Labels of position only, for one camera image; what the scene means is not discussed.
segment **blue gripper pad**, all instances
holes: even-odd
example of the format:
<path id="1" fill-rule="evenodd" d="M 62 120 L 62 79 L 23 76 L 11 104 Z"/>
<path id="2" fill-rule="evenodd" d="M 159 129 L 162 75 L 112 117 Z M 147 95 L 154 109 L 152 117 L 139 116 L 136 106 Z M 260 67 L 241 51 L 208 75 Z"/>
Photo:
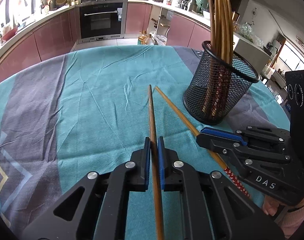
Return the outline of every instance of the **blue gripper pad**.
<path id="1" fill-rule="evenodd" d="M 164 160 L 163 160 L 163 149 L 164 149 L 164 141 L 163 137 L 159 137 L 157 140 L 157 148 L 159 155 L 159 175 L 160 175 L 160 184 L 161 189 L 164 190 L 165 176 L 164 176 Z"/>
<path id="2" fill-rule="evenodd" d="M 149 177 L 150 177 L 150 157 L 151 157 L 151 143 L 149 137 L 145 139 L 144 151 L 146 153 L 144 185 L 145 185 L 145 190 L 148 190 Z"/>
<path id="3" fill-rule="evenodd" d="M 237 141 L 237 142 L 241 142 L 242 145 L 244 145 L 244 146 L 247 145 L 247 142 L 245 142 L 243 140 L 242 136 L 236 135 L 234 133 L 229 133 L 229 132 L 225 132 L 225 131 L 222 131 L 222 130 L 217 130 L 217 129 L 213 129 L 213 128 L 210 128 L 210 127 L 204 127 L 201 130 L 201 133 L 208 134 L 208 135 L 214 135 L 214 136 L 218 136 L 218 137 L 222 137 L 222 138 L 226 138 L 226 139 L 231 139 L 231 140 L 234 140 L 234 141 Z"/>

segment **person's hand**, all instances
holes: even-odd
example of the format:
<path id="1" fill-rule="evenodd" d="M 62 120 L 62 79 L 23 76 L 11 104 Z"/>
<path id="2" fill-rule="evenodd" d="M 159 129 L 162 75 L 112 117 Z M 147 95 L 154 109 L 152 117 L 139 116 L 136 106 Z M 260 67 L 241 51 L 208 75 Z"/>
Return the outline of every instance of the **person's hand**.
<path id="1" fill-rule="evenodd" d="M 262 209 L 266 215 L 274 216 L 280 204 L 282 203 L 268 195 L 265 195 Z"/>
<path id="2" fill-rule="evenodd" d="M 283 204 L 282 202 L 275 200 L 274 198 L 272 198 L 268 195 L 265 195 L 262 210 L 265 214 L 274 216 L 277 212 L 279 205 L 287 206 L 287 205 Z M 304 198 L 302 199 L 302 201 L 300 203 L 298 203 L 298 205 L 296 205 L 293 208 L 300 208 L 303 206 L 304 206 Z"/>

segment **mesh pen holder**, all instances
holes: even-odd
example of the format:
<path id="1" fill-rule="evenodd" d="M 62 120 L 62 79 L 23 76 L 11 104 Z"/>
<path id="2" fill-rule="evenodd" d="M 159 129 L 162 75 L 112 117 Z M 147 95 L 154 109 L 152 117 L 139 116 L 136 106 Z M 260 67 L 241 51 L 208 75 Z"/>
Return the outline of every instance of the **mesh pen holder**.
<path id="1" fill-rule="evenodd" d="M 193 79 L 184 92 L 183 103 L 191 116 L 203 124 L 220 123 L 252 83 L 256 70 L 234 52 L 232 65 L 215 56 L 210 41 L 202 43 L 204 53 Z"/>

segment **oven door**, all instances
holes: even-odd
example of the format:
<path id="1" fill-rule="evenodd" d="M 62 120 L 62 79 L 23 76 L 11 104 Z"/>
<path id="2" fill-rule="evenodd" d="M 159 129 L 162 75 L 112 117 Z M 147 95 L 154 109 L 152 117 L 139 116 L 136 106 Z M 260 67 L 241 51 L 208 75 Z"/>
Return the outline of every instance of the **oven door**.
<path id="1" fill-rule="evenodd" d="M 121 34 L 123 3 L 100 3 L 80 7 L 81 38 Z"/>

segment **countertop edge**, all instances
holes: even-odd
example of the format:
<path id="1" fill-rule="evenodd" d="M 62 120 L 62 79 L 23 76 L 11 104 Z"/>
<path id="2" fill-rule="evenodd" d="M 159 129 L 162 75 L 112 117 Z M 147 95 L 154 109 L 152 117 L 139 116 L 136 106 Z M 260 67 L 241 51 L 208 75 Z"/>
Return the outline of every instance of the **countertop edge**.
<path id="1" fill-rule="evenodd" d="M 25 27 L 23 30 L 18 32 L 14 37 L 12 37 L 9 41 L 7 41 L 2 48 L 0 48 L 0 58 L 20 39 L 22 39 L 25 35 L 27 35 L 29 32 L 32 32 L 35 28 L 40 26 L 41 24 L 45 23 L 46 21 L 50 20 L 51 18 L 64 13 L 66 11 L 69 11 L 73 9 L 75 5 L 66 7 L 64 9 L 57 9 L 53 13 L 49 15 L 45 15 L 43 18 L 36 20 L 34 23 L 30 24 L 29 26 Z"/>
<path id="2" fill-rule="evenodd" d="M 182 14 L 182 15 L 184 15 L 186 17 L 189 17 L 190 19 L 193 19 L 193 20 L 195 20 L 195 21 L 197 21 L 197 22 L 199 22 L 201 24 L 204 24 L 207 27 L 211 28 L 210 13 L 208 13 L 208 12 L 207 12 L 207 14 L 208 14 L 209 18 L 207 19 L 207 18 L 202 17 L 200 15 L 197 15 L 197 14 L 195 14 L 193 12 L 188 12 L 188 11 L 183 10 L 181 8 L 178 8 L 178 7 L 175 7 L 175 6 L 172 6 L 172 5 L 163 4 L 163 3 L 160 3 L 160 2 L 154 2 L 154 1 L 148 1 L 148 0 L 128 0 L 128 2 L 148 3 L 148 4 L 155 5 L 155 6 L 159 6 L 159 7 L 168 9 L 170 11 Z"/>
<path id="3" fill-rule="evenodd" d="M 155 6 L 159 6 L 159 7 L 163 7 L 165 9 L 168 9 L 168 10 L 171 10 L 171 11 L 174 11 L 174 12 L 177 12 L 183 16 L 186 16 L 192 20 L 195 20 L 196 22 L 198 23 L 201 23 L 203 25 L 206 25 L 209 29 L 211 28 L 211 22 L 210 22 L 210 13 L 207 13 L 209 18 L 205 18 L 205 17 L 202 17 L 202 16 L 199 16 L 195 13 L 192 13 L 192 12 L 188 12 L 186 10 L 183 10 L 181 8 L 177 8 L 175 6 L 172 6 L 172 5 L 167 5 L 167 4 L 163 4 L 163 3 L 160 3 L 160 2 L 155 2 L 155 1 L 149 1 L 149 0 L 128 0 L 128 2 L 137 2 L 137 3 L 148 3 L 148 4 L 152 4 L 152 5 L 155 5 Z M 249 45 L 251 46 L 254 46 L 255 48 L 261 50 L 264 54 L 266 54 L 268 56 L 268 54 L 262 50 L 261 48 L 259 48 L 258 46 L 254 45 L 253 43 L 251 43 L 250 41 L 248 41 L 247 39 L 245 39 L 244 37 L 242 37 L 241 35 L 239 35 L 238 33 L 233 33 L 233 41 L 235 42 L 235 45 L 233 46 L 233 48 L 236 47 L 237 45 L 237 42 L 239 40 L 242 40 L 246 43 L 248 43 Z"/>

